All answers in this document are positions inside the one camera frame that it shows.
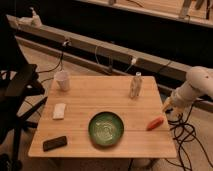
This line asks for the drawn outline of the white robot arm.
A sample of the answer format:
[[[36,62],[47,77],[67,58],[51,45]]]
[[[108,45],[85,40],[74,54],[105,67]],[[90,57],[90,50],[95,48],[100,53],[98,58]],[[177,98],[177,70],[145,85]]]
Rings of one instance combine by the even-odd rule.
[[[185,82],[165,100],[162,111],[172,109],[173,113],[180,114],[203,95],[208,95],[213,100],[213,69],[191,67],[186,73]]]

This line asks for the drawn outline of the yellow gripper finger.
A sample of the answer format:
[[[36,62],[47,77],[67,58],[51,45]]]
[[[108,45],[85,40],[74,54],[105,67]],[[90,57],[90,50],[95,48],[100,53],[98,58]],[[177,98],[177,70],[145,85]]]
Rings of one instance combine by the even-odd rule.
[[[172,106],[171,104],[171,99],[170,98],[167,98],[164,103],[163,103],[163,106],[162,106],[162,111],[163,112],[166,112],[168,109],[170,109]]]

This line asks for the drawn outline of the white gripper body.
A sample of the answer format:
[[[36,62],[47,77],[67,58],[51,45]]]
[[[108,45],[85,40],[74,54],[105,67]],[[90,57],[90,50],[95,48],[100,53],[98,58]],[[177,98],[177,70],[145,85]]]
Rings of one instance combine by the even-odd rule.
[[[172,92],[170,98],[174,107],[185,108],[191,105],[193,102],[191,87],[183,84]]]

